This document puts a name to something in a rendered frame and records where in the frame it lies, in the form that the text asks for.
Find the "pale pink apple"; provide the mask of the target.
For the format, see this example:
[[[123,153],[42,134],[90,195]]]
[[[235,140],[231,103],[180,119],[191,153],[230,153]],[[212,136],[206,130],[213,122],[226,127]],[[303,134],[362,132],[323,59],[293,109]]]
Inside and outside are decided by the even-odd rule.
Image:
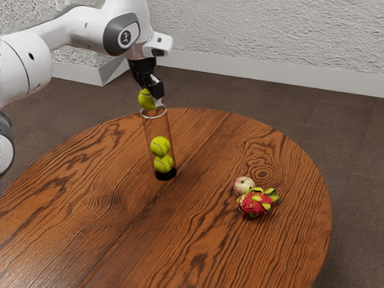
[[[233,191],[237,197],[245,194],[249,189],[255,188],[254,181],[247,176],[240,176],[233,183]]]

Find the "clear tennis ball tube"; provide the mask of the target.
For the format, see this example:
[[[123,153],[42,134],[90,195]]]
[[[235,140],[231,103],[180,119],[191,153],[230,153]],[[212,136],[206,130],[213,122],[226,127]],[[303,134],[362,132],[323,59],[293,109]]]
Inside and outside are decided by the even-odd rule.
[[[177,174],[172,136],[166,106],[154,110],[141,108],[143,128],[149,149],[150,165],[155,177],[168,181]]]

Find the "red dragon fruit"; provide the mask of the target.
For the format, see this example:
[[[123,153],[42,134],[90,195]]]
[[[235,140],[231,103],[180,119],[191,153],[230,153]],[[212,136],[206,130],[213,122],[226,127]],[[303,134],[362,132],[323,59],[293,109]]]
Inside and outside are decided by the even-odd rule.
[[[245,194],[236,199],[238,210],[246,216],[257,218],[266,215],[273,203],[279,201],[280,197],[276,189],[262,189],[260,187],[250,188]]]

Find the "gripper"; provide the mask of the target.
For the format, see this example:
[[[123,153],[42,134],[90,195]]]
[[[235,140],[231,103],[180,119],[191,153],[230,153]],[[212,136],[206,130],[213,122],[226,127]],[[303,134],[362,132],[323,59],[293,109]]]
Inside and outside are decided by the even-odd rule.
[[[128,64],[133,75],[133,79],[141,88],[149,88],[151,86],[151,95],[156,106],[162,105],[164,97],[164,85],[161,79],[158,79],[153,73],[157,64],[155,57],[140,60],[128,60]]]

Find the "yellow-green tennis ball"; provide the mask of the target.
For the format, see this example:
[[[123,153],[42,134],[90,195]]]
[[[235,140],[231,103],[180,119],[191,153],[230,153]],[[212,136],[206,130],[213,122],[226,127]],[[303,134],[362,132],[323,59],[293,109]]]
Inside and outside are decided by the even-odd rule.
[[[159,173],[167,173],[173,168],[173,158],[170,155],[156,156],[153,161],[154,169]]]
[[[150,91],[146,88],[143,88],[138,96],[137,100],[141,106],[141,108],[146,110],[155,110],[157,107],[155,105],[155,101],[150,93]]]
[[[155,156],[163,157],[169,153],[171,144],[166,137],[156,136],[151,140],[149,148]]]

